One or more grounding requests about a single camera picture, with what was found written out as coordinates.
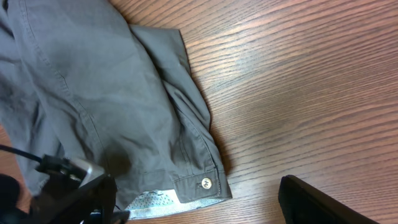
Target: seam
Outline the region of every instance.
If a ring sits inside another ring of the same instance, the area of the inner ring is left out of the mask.
[[[202,174],[189,175],[189,176],[186,176],[186,177],[178,178],[177,180],[173,180],[173,183],[176,183],[177,181],[180,181],[180,180],[185,180],[185,179],[187,179],[187,178],[197,177],[197,176],[200,176],[200,175],[205,175],[205,174],[211,173],[211,172],[217,172],[217,170],[211,170],[211,171],[208,171],[208,172],[204,172],[204,173],[202,173]]]
[[[39,44],[37,43],[37,40],[34,36],[32,26],[30,25],[30,22],[28,20],[28,15],[27,15],[27,6],[25,0],[19,0],[19,8],[21,10],[21,15],[22,15],[22,21],[25,25],[25,29],[27,32],[27,35],[29,36],[30,42],[34,47],[34,50],[36,51],[36,54],[39,56],[39,59],[43,61],[43,63],[48,66],[51,72],[55,74],[55,78],[58,80],[60,84],[60,89],[64,92],[65,96],[67,97],[68,101],[73,105],[73,107],[78,111],[78,114],[82,117],[82,125],[88,130],[89,135],[93,136],[95,135],[97,140],[94,140],[94,143],[97,148],[102,148],[104,149],[102,142],[100,141],[100,137],[98,136],[98,133],[95,129],[95,126],[93,124],[93,121],[91,120],[90,116],[88,115],[88,112],[84,107],[78,102],[76,99],[73,99],[72,94],[69,91],[68,85],[66,83],[65,77],[62,76],[62,74],[50,63],[50,60],[45,56],[43,50],[40,48]],[[89,124],[87,122],[91,122],[92,128],[88,127]]]
[[[180,108],[176,107],[176,109],[177,109],[177,111],[178,111],[180,114],[183,115],[183,117],[184,117],[185,119],[188,120],[188,122],[192,125],[192,127],[193,127],[193,128],[195,129],[195,131],[198,133],[198,135],[199,135],[201,141],[202,141],[203,144],[205,145],[205,148],[206,148],[207,152],[209,153],[209,157],[210,157],[211,162],[212,162],[212,164],[213,164],[213,168],[216,168],[216,164],[214,163],[213,157],[211,156],[210,149],[209,149],[208,145],[206,144],[206,141],[204,140],[203,136],[202,136],[202,135],[200,134],[200,132],[198,131],[197,127],[192,123],[192,121],[188,118],[188,116],[185,115],[185,114],[180,110]]]
[[[187,149],[185,148],[184,142],[182,140],[182,127],[180,126],[180,150],[182,153],[182,156],[184,157],[185,165],[187,167],[187,170],[190,171],[190,175],[193,175],[193,170],[191,164],[191,160],[189,159],[189,156],[187,154]]]

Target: black cable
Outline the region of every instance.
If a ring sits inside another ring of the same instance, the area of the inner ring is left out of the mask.
[[[42,162],[42,158],[40,158],[39,156],[35,156],[33,154],[21,151],[19,149],[14,149],[13,147],[4,146],[4,145],[0,144],[0,150],[6,151],[6,152],[11,152],[11,153],[17,154],[19,156],[23,156],[28,159],[32,159],[37,162]]]

